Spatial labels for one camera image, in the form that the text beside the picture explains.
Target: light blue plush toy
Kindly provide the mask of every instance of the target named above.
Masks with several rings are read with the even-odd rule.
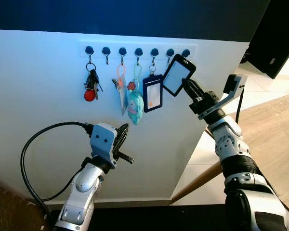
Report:
[[[143,117],[144,100],[140,92],[136,90],[129,90],[129,92],[129,118],[134,125],[137,125]]]

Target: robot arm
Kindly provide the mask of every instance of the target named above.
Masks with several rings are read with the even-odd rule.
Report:
[[[128,124],[119,129],[105,123],[92,128],[92,158],[87,157],[84,160],[84,169],[74,177],[71,194],[61,209],[54,231],[88,229],[94,209],[93,200],[101,188],[105,174],[116,168],[119,157],[131,164],[134,161],[119,151],[127,131]]]
[[[246,76],[230,75],[218,102],[214,92],[204,92],[190,79],[182,79],[183,88],[192,98],[190,108],[204,119],[212,132],[225,177],[226,216],[229,226],[240,231],[286,231],[286,211],[274,190],[250,155],[242,131],[221,107],[241,94]]]

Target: dark blue wall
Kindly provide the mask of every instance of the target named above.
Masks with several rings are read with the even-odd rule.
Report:
[[[269,0],[0,0],[0,29],[249,42]]]

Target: key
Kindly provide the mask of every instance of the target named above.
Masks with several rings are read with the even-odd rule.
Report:
[[[94,83],[93,90],[94,90],[94,92],[95,92],[95,98],[98,100],[98,95],[97,95],[97,91],[98,91],[98,89],[97,89],[97,83]]]
[[[98,75],[97,75],[95,70],[92,70],[92,80],[93,80],[93,82],[97,83],[100,86],[101,90],[103,91],[101,84],[99,82]]]
[[[94,84],[96,82],[95,80],[95,70],[91,70],[90,74],[89,74],[89,78],[90,78],[90,88],[93,90],[94,89]]]
[[[87,80],[86,80],[86,83],[85,83],[85,89],[87,89],[87,90],[91,90],[91,89],[92,89],[92,87],[91,87],[91,81],[92,81],[91,72],[89,72],[89,73],[88,73]]]

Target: tile floor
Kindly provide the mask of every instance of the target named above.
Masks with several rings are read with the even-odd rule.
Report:
[[[289,94],[289,80],[273,80],[248,62],[240,64],[236,74],[248,75],[242,110]],[[239,98],[226,105],[223,108],[225,112],[235,112],[238,101]],[[204,132],[172,195],[219,160],[214,146],[215,141]],[[224,177],[220,174],[173,205],[224,204],[226,196],[223,181]]]

